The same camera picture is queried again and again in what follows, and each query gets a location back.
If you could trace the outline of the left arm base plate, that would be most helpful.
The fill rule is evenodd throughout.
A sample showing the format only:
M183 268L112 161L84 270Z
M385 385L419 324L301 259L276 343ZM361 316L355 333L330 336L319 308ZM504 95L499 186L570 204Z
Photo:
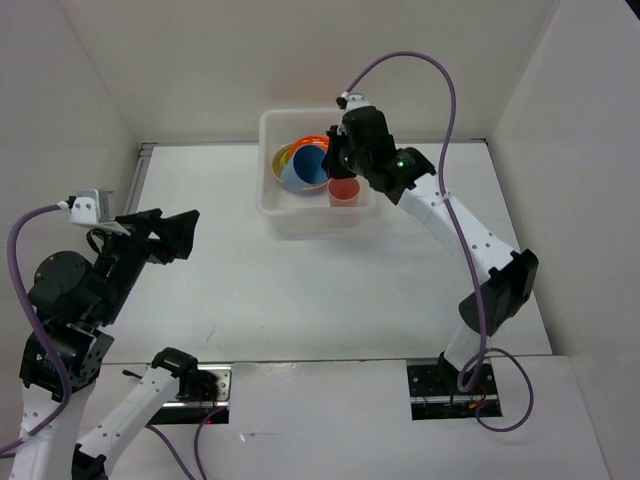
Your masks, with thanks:
M232 366L202 363L199 375L177 397L164 403L152 417L153 426L197 425L211 412L207 424L227 424L231 397Z

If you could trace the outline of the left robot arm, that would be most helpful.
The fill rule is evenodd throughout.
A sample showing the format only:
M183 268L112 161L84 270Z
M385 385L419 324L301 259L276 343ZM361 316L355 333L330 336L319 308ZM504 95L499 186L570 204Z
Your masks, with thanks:
M189 257L200 214L164 217L153 209L93 217L86 237L102 240L95 261L70 250L45 258L24 286L17 241L32 219L66 208L47 205L22 215L7 241L7 261L18 300L31 324L19 378L23 384L20 436L1 448L13 460L13 479L106 479L133 439L169 400L192 397L199 387L197 359L166 347L153 358L128 396L84 437L78 435L113 324L143 268Z

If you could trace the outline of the blue plastic cup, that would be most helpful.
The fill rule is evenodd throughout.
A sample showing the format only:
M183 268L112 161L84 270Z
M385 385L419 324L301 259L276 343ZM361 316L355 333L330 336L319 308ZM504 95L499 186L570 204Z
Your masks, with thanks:
M322 167L325 155L325 151L316 145L297 148L281 173L283 187L288 191L298 192L324 184L328 180Z

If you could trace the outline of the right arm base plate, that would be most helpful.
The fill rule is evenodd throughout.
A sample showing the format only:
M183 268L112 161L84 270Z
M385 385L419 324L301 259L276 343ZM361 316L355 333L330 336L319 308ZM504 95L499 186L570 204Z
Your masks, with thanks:
M455 370L440 367L436 360L406 365L411 415L419 420L453 420L474 418L481 408L481 418L502 416L493 368L482 366L480 379L471 393L457 389Z

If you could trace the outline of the beige plate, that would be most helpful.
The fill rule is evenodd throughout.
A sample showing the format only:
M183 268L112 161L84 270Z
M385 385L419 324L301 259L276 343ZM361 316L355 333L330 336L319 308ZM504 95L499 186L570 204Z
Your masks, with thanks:
M292 155L292 154L289 155L290 148L291 148L291 146L285 146L285 147L281 148L274 155L274 157L273 157L273 159L271 161L272 171L273 171L276 179L279 181L280 185L282 186L282 188L284 190L286 190L286 189L283 187L283 185L281 183L280 176L281 176L281 173L282 173L284 167L286 166L288 160L290 159L290 156ZM288 190L286 190L286 191L291 192L291 193L310 193L310 192L314 192L314 191L321 190L322 188L324 188L326 186L327 181L324 184L319 185L317 187L308 188L308 189L305 189L305 190L302 190L302 191L298 191L298 192L291 192L291 191L288 191Z

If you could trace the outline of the orange plate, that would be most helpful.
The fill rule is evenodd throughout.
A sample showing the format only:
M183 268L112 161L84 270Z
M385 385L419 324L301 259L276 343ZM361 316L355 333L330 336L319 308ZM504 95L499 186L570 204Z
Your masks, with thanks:
M329 146L329 138L322 135L309 135L306 137L302 137L292 144L290 153L294 154L300 148L305 146L315 146L319 147L323 151L327 151Z

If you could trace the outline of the pink plastic cup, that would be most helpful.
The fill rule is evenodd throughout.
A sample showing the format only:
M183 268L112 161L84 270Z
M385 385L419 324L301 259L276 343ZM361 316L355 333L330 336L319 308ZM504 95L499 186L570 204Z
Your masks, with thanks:
M327 193L331 207L356 207L360 194L360 183L356 178L330 179Z

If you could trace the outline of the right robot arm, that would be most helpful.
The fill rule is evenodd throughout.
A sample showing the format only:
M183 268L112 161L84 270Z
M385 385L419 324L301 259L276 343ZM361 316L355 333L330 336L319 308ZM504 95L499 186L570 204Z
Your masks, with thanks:
M446 187L446 147L437 164L413 147L397 147L384 114L373 106L346 111L327 135L323 167L330 178L363 177L425 226L469 273L473 291L459 304L463 323L443 353L438 380L450 393L471 391L490 337L528 301L538 258L501 241Z

